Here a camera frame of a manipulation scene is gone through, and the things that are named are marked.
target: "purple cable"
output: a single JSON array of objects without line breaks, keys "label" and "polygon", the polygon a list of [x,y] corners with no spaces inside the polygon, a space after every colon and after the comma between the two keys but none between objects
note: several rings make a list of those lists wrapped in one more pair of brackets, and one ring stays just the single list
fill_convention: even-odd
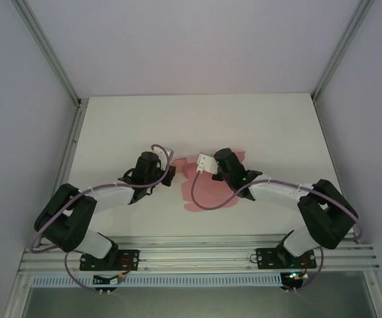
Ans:
[{"label": "purple cable", "polygon": [[[170,156],[168,155],[166,149],[164,149],[161,145],[159,144],[153,144],[151,146],[151,149],[154,149],[154,147],[159,147],[164,155],[166,156],[166,159],[167,159],[167,163],[166,163],[166,169],[164,169],[164,174],[160,177],[160,179],[158,179],[157,181],[151,183],[151,184],[144,184],[144,185],[139,185],[139,184],[101,184],[101,185],[97,185],[96,187],[92,188],[92,189],[87,189],[77,195],[75,195],[72,199],[69,200],[69,202],[67,202],[56,214],[54,214],[54,216],[47,222],[44,224],[43,227],[40,228],[40,230],[36,233],[35,237],[33,238],[33,241],[31,243],[31,245],[29,246],[29,251],[33,254],[40,254],[40,253],[45,253],[45,252],[48,252],[49,250],[54,250],[55,248],[58,248],[58,246],[54,245],[54,246],[49,246],[49,247],[46,247],[46,248],[43,248],[42,250],[35,250],[34,249],[34,245],[35,243],[37,242],[37,240],[39,239],[39,237],[42,235],[42,233],[63,213],[65,212],[65,210],[67,210],[67,208],[69,208],[69,206],[75,202],[77,199],[79,199],[81,196],[85,195],[85,194],[88,194],[89,192],[91,191],[95,191],[95,190],[99,190],[99,189],[105,189],[105,188],[109,188],[109,187],[138,187],[138,188],[150,188],[150,187],[154,187],[156,185],[158,185],[159,183],[161,183],[163,181],[163,179],[166,177],[166,175],[168,174],[168,170],[169,170],[169,166],[170,166],[170,160],[172,159],[172,156],[173,156],[173,151],[170,153]],[[91,287],[88,287],[88,286],[85,286],[83,285],[81,282],[79,282],[77,279],[75,279],[75,277],[72,275],[72,273],[69,271],[69,267],[67,265],[67,257],[68,257],[69,253],[67,252],[66,255],[64,256],[64,268],[66,269],[66,272],[67,272],[67,275],[69,275],[69,277],[75,282],[77,283],[80,287],[82,288],[85,288],[86,290],[90,290],[91,292],[97,292],[99,293],[97,290],[95,290],[94,288],[91,288]]]},{"label": "purple cable", "polygon": [[67,266],[67,256],[69,255],[69,252],[64,255],[64,268],[66,269],[67,275],[75,282],[77,283],[80,287],[85,288],[86,290],[90,290],[91,292],[96,292],[99,293],[95,288],[88,287],[86,285],[83,285],[83,283],[79,282],[75,277],[72,275],[72,273],[69,270],[69,267]]},{"label": "purple cable", "polygon": [[37,242],[37,240],[39,239],[39,237],[42,235],[43,232],[45,232],[45,230],[61,215],[63,214],[63,212],[65,212],[65,210],[67,210],[67,208],[69,208],[69,206],[71,204],[73,204],[73,202],[75,202],[77,199],[79,199],[81,196],[85,195],[85,194],[88,194],[89,192],[92,192],[92,191],[95,191],[95,190],[99,190],[99,189],[107,189],[107,188],[110,188],[110,187],[137,187],[137,188],[150,188],[150,187],[154,187],[154,186],[157,186],[159,183],[161,183],[164,179],[164,177],[166,177],[166,175],[168,174],[168,170],[169,170],[169,166],[170,166],[170,159],[173,155],[173,152],[170,153],[170,156],[168,155],[166,149],[164,149],[161,145],[159,144],[153,144],[151,145],[151,149],[154,149],[154,147],[159,147],[163,152],[164,152],[164,155],[166,156],[166,159],[167,159],[167,164],[166,164],[166,169],[164,169],[164,174],[161,176],[160,179],[158,179],[157,181],[151,183],[151,184],[101,184],[101,185],[97,185],[96,187],[93,187],[91,189],[87,189],[87,190],[84,190],[83,192],[75,195],[72,199],[69,200],[69,202],[67,202],[65,205],[63,205],[63,207],[59,210],[59,212],[57,212],[56,214],[54,214],[54,216],[47,222],[44,224],[43,227],[41,227],[39,229],[39,231],[36,233],[35,237],[33,238],[33,241],[31,243],[31,245],[29,246],[29,252],[33,253],[33,254],[40,254],[40,253],[45,253],[45,252],[48,252],[49,250],[53,250],[55,248],[58,248],[58,246],[50,246],[50,247],[47,247],[47,248],[44,248],[42,250],[35,250],[34,249],[34,245],[35,243]]},{"label": "purple cable", "polygon": [[294,288],[291,288],[291,287],[288,287],[287,285],[284,285],[283,284],[283,287],[285,287],[286,289],[288,290],[293,290],[295,293],[297,291],[302,291],[302,290],[305,290],[306,288],[308,288],[310,285],[313,284],[313,282],[315,281],[315,279],[319,276],[319,273],[321,272],[321,270],[323,269],[324,267],[324,250],[322,249],[322,247],[319,247],[319,251],[321,252],[321,264],[319,264],[319,267],[318,267],[318,270],[316,271],[315,275],[313,276],[313,278],[305,285],[303,285],[302,287],[298,288],[298,289],[294,289]]},{"label": "purple cable", "polygon": [[357,235],[356,237],[352,237],[352,238],[343,238],[343,240],[358,240],[361,238],[362,236],[362,225],[359,221],[359,219],[357,217],[355,217],[353,215],[352,212],[350,212],[350,210],[347,208],[347,207],[344,207],[342,204],[338,203],[336,200],[328,197],[327,195],[324,195],[323,193],[320,193],[319,191],[316,191],[316,190],[313,190],[313,189],[309,189],[308,187],[302,187],[298,184],[292,184],[292,183],[289,183],[289,182],[285,182],[285,181],[279,181],[279,180],[257,180],[257,181],[252,181],[252,182],[249,182],[248,184],[245,184],[243,185],[241,188],[239,188],[233,195],[231,195],[225,202],[215,206],[215,207],[204,207],[203,205],[199,204],[197,201],[196,201],[196,198],[194,196],[194,188],[196,187],[196,183],[197,183],[197,179],[198,179],[198,176],[200,175],[200,173],[197,173],[196,174],[196,177],[194,178],[194,181],[192,182],[192,187],[191,187],[191,198],[192,198],[192,202],[197,205],[199,208],[203,209],[203,210],[207,210],[207,211],[213,211],[213,210],[216,210],[216,209],[220,209],[221,207],[224,207],[225,205],[227,205],[234,197],[236,197],[238,195],[238,193],[240,193],[241,191],[243,191],[244,189],[250,187],[250,186],[254,186],[255,184],[268,184],[268,183],[272,183],[272,184],[279,184],[279,185],[282,185],[282,186],[286,186],[286,187],[293,187],[294,189],[301,189],[303,191],[307,191],[309,193],[313,193],[314,195],[317,195],[318,197],[321,197],[322,199],[334,204],[336,207],[338,207],[339,209],[341,209],[344,213],[346,213],[359,227],[359,235]]}]

